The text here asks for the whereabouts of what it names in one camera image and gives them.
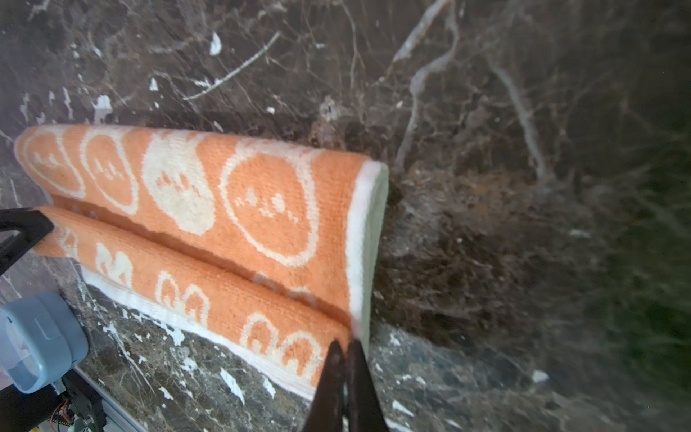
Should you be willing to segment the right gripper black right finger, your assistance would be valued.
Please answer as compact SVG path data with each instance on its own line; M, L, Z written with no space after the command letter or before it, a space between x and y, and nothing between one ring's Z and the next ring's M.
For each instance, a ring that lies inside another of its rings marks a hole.
M374 388L363 345L353 340L345 360L349 432L389 432Z

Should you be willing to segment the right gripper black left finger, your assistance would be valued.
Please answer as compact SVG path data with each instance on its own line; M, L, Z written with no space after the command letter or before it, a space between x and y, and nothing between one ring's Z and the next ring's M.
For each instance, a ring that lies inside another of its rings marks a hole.
M345 355L340 343L335 340L329 345L302 432L343 431L345 384Z

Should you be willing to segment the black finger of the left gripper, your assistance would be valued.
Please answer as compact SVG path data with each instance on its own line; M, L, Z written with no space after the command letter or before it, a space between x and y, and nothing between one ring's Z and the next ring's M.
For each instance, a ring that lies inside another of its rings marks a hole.
M1 275L54 230L52 221L28 208L1 211L1 232L10 236L1 242Z

